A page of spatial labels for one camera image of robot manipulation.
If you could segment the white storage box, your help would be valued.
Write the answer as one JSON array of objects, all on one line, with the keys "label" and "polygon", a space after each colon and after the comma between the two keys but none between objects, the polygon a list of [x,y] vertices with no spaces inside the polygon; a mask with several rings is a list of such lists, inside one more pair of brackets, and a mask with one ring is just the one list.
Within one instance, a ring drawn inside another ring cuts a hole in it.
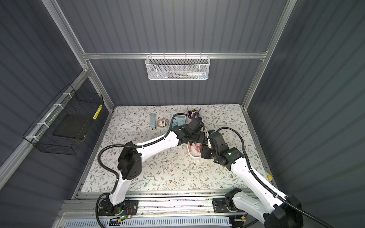
[{"label": "white storage box", "polygon": [[201,155],[201,151],[200,149],[202,148],[202,144],[201,143],[192,143],[192,144],[187,144],[187,151],[188,154],[194,158],[194,159],[199,159],[202,157]]}]

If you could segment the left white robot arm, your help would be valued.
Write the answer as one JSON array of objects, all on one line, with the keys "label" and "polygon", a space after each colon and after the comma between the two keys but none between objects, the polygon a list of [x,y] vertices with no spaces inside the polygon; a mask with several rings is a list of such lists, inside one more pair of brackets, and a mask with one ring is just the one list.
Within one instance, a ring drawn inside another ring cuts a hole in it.
[{"label": "left white robot arm", "polygon": [[132,180],[141,174],[142,163],[149,158],[181,144],[205,143],[207,137],[204,128],[204,123],[201,120],[192,118],[188,124],[170,126],[165,135],[151,141],[139,144],[128,142],[126,145],[115,144],[104,148],[104,151],[116,147],[123,148],[118,158],[117,172],[106,166],[103,167],[117,177],[115,186],[108,197],[110,204],[117,206],[124,203],[126,192]]}]

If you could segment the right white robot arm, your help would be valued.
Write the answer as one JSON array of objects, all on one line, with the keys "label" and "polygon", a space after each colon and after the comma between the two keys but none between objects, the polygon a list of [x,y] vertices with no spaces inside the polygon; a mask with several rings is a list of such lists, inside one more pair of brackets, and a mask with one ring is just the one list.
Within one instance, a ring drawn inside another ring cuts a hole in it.
[{"label": "right white robot arm", "polygon": [[252,168],[247,155],[235,147],[230,148],[223,136],[214,130],[205,134],[202,157],[212,158],[238,176],[252,190],[257,199],[239,188],[225,195],[230,211],[242,210],[253,216],[266,228],[301,228],[304,225],[300,201],[278,190]]}]

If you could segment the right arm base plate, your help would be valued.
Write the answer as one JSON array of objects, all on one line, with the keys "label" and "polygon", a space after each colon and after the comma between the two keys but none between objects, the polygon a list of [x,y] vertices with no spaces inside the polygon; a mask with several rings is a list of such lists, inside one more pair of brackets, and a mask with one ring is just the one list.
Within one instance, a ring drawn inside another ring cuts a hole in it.
[{"label": "right arm base plate", "polygon": [[246,211],[240,209],[231,210],[228,208],[224,197],[212,199],[214,213],[246,213]]}]

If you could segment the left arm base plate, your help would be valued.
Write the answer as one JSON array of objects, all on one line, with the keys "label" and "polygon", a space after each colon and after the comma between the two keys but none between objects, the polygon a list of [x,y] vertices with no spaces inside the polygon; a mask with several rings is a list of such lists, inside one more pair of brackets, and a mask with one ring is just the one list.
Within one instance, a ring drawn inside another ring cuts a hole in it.
[{"label": "left arm base plate", "polygon": [[98,205],[99,216],[134,216],[138,210],[138,200],[125,200],[118,205],[112,205],[108,199],[103,199]]}]

